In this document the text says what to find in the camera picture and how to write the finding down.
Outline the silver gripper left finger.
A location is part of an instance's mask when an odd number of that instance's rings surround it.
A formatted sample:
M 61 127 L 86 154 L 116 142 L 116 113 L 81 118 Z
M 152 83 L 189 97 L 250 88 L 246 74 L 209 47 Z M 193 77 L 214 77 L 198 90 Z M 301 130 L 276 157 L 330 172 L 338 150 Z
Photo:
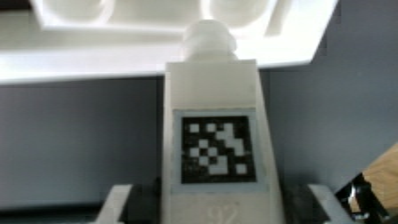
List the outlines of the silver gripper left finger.
M 159 224 L 159 197 L 152 186 L 113 186 L 95 224 Z

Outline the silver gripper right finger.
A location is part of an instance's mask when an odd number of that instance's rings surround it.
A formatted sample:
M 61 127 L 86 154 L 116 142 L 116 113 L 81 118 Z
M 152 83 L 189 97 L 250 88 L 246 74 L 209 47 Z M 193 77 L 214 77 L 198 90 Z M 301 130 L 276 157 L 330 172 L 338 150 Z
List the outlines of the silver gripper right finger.
M 285 187 L 287 224 L 356 224 L 326 185 Z

